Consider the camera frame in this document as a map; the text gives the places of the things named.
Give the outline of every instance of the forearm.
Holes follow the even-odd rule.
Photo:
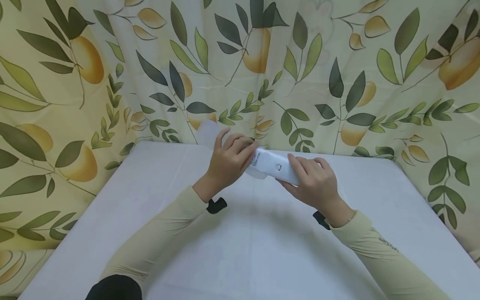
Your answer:
[[[114,274],[125,275],[142,286],[162,250],[207,206],[191,186],[187,187],[115,252],[101,279]]]
[[[389,300],[449,299],[408,258],[385,241],[360,211],[333,234],[352,249]]]

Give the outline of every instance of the white table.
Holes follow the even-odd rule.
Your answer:
[[[138,144],[20,300],[85,299],[115,250],[193,184],[210,155],[204,146]],[[320,156],[345,201],[389,242],[452,299],[478,299],[480,270],[393,162]],[[144,299],[384,299],[355,254],[273,178],[245,174],[219,196],[228,207],[205,212],[162,253]]]

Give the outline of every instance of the finger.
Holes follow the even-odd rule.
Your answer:
[[[218,149],[222,146],[222,139],[225,136],[225,134],[227,134],[227,132],[229,131],[230,131],[230,127],[227,127],[219,132],[219,134],[216,136],[216,139],[215,139],[214,149]]]
[[[290,194],[292,194],[292,196],[297,198],[298,190],[295,186],[291,185],[288,182],[282,181],[280,179],[277,179],[277,181],[280,182],[280,184],[285,188],[285,190],[287,190],[287,192],[289,192]]]
[[[307,172],[305,172],[305,169],[302,167],[302,165],[297,160],[297,158],[293,156],[293,154],[289,153],[287,156],[288,156],[288,161],[290,162],[290,165],[293,171],[295,172],[295,174],[297,175],[298,179],[300,181],[304,181],[307,178]]]
[[[230,149],[230,147],[232,147],[233,143],[235,142],[236,139],[239,139],[241,137],[243,137],[244,135],[243,134],[240,134],[240,133],[234,133],[234,134],[231,134],[227,140],[225,141],[225,144],[223,144],[223,148],[225,150],[228,150]]]
[[[245,170],[248,168],[248,166],[252,162],[252,159],[255,156],[255,150],[257,149],[257,147],[258,147],[258,143],[254,142],[250,146],[243,149],[242,152],[240,152],[239,156],[242,157],[242,159],[243,159],[243,155],[248,155],[245,161],[243,162],[243,165],[241,166],[240,170],[242,173],[245,172]]]
[[[317,158],[314,158],[313,160],[315,162],[319,163],[320,166],[322,166],[323,169],[332,170],[332,168],[330,167],[330,164],[324,158],[317,157]]]
[[[251,145],[252,143],[253,143],[253,141],[252,141],[251,138],[249,138],[247,136],[243,136],[239,139],[236,139],[233,142],[233,145],[232,145],[232,147],[230,147],[229,151],[232,151],[234,154],[238,154],[243,149],[245,149],[247,146]]]
[[[297,157],[297,160],[300,162],[301,166],[305,169],[308,175],[313,174],[316,172],[315,167],[313,164],[316,164],[312,160],[306,159],[304,157]]]

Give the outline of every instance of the white tabletop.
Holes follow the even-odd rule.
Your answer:
[[[85,299],[115,250],[193,184],[210,155],[138,144],[20,300]],[[327,159],[345,201],[452,299],[478,299],[480,270],[393,162],[296,155]],[[201,215],[161,254],[144,299],[384,299],[356,255],[273,178],[245,174],[219,196],[228,207]]]

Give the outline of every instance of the patterned fabric backdrop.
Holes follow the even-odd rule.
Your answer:
[[[479,264],[479,10],[0,0],[0,295],[22,292],[135,144],[194,144],[205,119],[272,149],[395,161]]]

